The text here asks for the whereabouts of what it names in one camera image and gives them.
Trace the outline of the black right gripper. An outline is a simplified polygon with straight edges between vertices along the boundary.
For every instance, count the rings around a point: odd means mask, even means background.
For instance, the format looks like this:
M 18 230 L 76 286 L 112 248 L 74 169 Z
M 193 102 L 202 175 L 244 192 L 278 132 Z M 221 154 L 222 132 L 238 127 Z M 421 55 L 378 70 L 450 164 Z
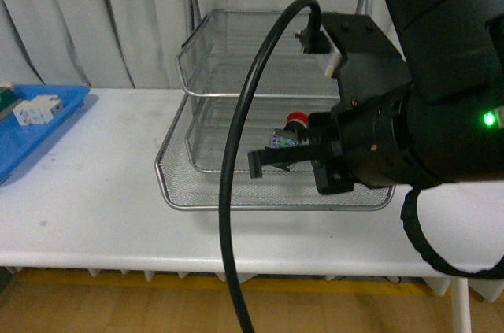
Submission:
M 370 189 L 412 183 L 407 102 L 407 93 L 398 92 L 371 98 L 354 109 L 345 110 L 339 103 L 312 113 L 308 126 L 313 145 L 250 151 L 250 178 L 261 178 L 266 165 L 312 161 L 322 195 L 353 191 L 356 183 Z

